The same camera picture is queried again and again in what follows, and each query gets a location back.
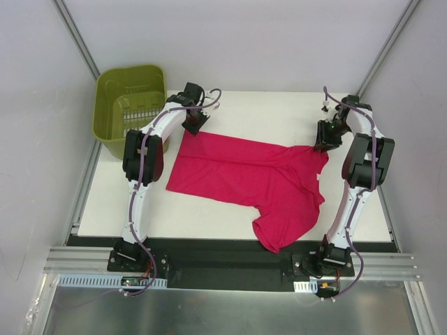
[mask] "green laundry basket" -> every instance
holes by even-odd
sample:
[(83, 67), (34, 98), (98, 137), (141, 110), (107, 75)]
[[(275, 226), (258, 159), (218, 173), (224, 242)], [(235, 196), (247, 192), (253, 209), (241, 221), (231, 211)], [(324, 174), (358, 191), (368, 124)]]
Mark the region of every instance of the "green laundry basket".
[(164, 74), (158, 66), (108, 70), (96, 81), (93, 134), (113, 156), (123, 159), (129, 129), (146, 126), (161, 111), (165, 101)]

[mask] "metal profile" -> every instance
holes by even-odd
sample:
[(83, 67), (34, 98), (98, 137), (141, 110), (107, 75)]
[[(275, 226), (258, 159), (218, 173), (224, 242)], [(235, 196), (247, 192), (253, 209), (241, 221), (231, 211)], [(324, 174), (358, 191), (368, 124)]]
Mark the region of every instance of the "metal profile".
[(93, 60), (93, 57), (90, 54), (89, 48), (84, 42), (84, 39), (82, 38), (78, 27), (76, 26), (75, 21), (73, 20), (73, 17), (70, 14), (70, 11), (68, 10), (67, 5), (65, 4), (64, 0), (52, 0), (53, 4), (56, 6), (56, 10), (61, 16), (62, 21), (64, 22), (69, 34), (73, 38), (73, 41), (76, 44), (76, 47), (78, 48), (82, 58), (84, 59), (85, 64), (89, 68), (89, 71), (93, 78), (96, 80), (98, 79), (100, 72), (98, 67), (96, 66), (95, 61)]
[[(44, 268), (45, 273), (109, 274), (107, 263), (110, 248), (53, 247)], [(363, 253), (364, 281), (420, 281), (420, 270), (411, 254)], [(353, 255), (353, 266), (360, 260)]]
[(57, 284), (59, 282), (58, 274), (46, 274), (43, 279), (42, 288), (39, 296), (36, 298), (38, 301), (36, 310), (32, 315), (32, 323), (30, 328), (23, 334), (29, 335), (41, 335), (45, 330), (48, 315), (50, 314), (51, 304), (56, 293)]
[(383, 193), (382, 186), (379, 186), (377, 188), (377, 193), (379, 194), (379, 199), (380, 199), (380, 203), (382, 205), (383, 215), (385, 216), (386, 225), (388, 226), (388, 229), (390, 231), (392, 241), (396, 245), (397, 251), (401, 252), (402, 249), (400, 248), (399, 235), (397, 234), (397, 231), (394, 228), (393, 220), (391, 219), (390, 210), (389, 210), (389, 206), (388, 206), (388, 204), (390, 202), (387, 200), (387, 197)]
[(402, 12), (395, 26), (393, 27), (393, 30), (386, 39), (385, 43), (383, 44), (383, 47), (380, 49), (379, 54), (372, 63), (371, 68), (369, 68), (365, 79), (363, 79), (362, 84), (360, 84), (360, 87), (356, 92), (356, 95), (359, 96), (360, 98), (362, 98), (363, 95), (365, 94), (369, 84), (371, 84), (371, 81), (374, 79), (374, 76), (382, 66), (383, 61), (390, 53), (400, 34), (403, 32), (406, 24), (409, 22), (410, 18), (415, 13), (415, 10), (417, 9), (420, 2), (421, 0), (410, 0), (406, 5), (404, 11)]
[(440, 334), (437, 324), (434, 321), (432, 312), (427, 304), (425, 289), (419, 282), (404, 282), (406, 295), (409, 300), (414, 322), (420, 335), (438, 335)]
[(89, 190), (91, 183), (93, 182), (93, 177), (95, 175), (96, 165), (98, 164), (100, 153), (101, 143), (95, 140), (93, 143), (93, 147), (91, 148), (87, 166), (85, 168), (84, 174), (82, 175), (82, 181), (79, 186), (78, 193), (76, 195), (75, 205), (70, 216), (70, 227), (65, 232), (65, 243), (68, 241), (68, 238), (70, 237), (70, 234), (72, 232), (75, 234), (78, 233), (80, 227), (79, 223), (81, 221), (82, 213), (84, 212), (84, 208), (89, 197)]

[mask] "gray floor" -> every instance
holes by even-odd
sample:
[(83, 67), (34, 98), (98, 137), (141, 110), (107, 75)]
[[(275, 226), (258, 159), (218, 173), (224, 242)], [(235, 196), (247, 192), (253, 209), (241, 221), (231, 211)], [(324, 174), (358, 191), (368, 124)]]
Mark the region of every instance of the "gray floor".
[[(58, 288), (72, 306), (101, 294)], [(401, 283), (359, 283), (335, 303), (311, 294), (149, 290), (112, 292), (74, 309), (52, 306), (44, 334), (417, 334)]]

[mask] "white table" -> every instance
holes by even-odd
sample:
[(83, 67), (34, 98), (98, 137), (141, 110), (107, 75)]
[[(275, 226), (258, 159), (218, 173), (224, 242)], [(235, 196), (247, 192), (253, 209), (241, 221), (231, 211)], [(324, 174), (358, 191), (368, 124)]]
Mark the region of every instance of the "white table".
[[(339, 98), (345, 95), (336, 94)], [(201, 130), (284, 146), (314, 145), (316, 125), (323, 118), (322, 100), (323, 93), (225, 91), (221, 107)], [(166, 190), (183, 132), (179, 127), (170, 136), (163, 175), (154, 187), (148, 236), (256, 239), (251, 222), (259, 216), (257, 209)], [(331, 226), (342, 198), (341, 170), (352, 138), (346, 134), (343, 146), (329, 151), (330, 159), (320, 178), (320, 192), (326, 201), (317, 224), (300, 240), (321, 240)], [(78, 235), (120, 236), (128, 211), (127, 197), (122, 161), (103, 146)], [(365, 205), (354, 240), (390, 241), (377, 192)]]

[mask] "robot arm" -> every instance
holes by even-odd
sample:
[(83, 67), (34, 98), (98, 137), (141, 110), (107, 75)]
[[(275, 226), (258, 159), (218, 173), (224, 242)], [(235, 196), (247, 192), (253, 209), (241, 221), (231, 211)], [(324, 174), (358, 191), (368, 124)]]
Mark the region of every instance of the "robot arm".
[(127, 133), (123, 170), (129, 181), (129, 217), (122, 231), (124, 241), (133, 243), (133, 232), (140, 241), (146, 239), (152, 188), (163, 172), (163, 143), (180, 125), (193, 135), (198, 133), (209, 119), (203, 110), (207, 106), (200, 106), (204, 100), (202, 87), (188, 83), (183, 92), (168, 98), (152, 122), (139, 131), (130, 130)]
[(318, 123), (315, 150), (328, 151), (342, 144), (347, 132), (354, 135), (342, 167), (344, 192), (337, 215), (316, 255), (308, 263), (307, 272), (324, 275), (343, 269), (351, 262), (352, 237), (366, 201), (386, 177), (395, 146), (377, 129), (371, 106), (359, 102), (357, 96), (347, 96), (335, 109), (324, 102), (325, 120)]

